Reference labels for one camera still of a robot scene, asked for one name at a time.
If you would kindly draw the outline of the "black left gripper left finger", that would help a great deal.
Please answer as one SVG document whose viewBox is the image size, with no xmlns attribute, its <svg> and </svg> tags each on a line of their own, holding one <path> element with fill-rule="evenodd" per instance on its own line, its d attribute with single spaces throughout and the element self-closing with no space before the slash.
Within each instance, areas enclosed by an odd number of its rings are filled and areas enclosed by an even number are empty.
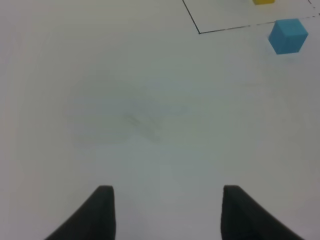
<svg viewBox="0 0 320 240">
<path fill-rule="evenodd" d="M 114 240 L 116 208 L 114 188 L 99 186 L 48 240 Z"/>
</svg>

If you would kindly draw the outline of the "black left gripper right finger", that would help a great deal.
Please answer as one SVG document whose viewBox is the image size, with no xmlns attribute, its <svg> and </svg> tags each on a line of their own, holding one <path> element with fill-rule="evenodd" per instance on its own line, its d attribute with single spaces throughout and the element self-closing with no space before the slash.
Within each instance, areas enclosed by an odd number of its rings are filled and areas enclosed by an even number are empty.
<svg viewBox="0 0 320 240">
<path fill-rule="evenodd" d="M 223 240 L 301 240 L 237 185 L 223 187 L 220 233 Z"/>
</svg>

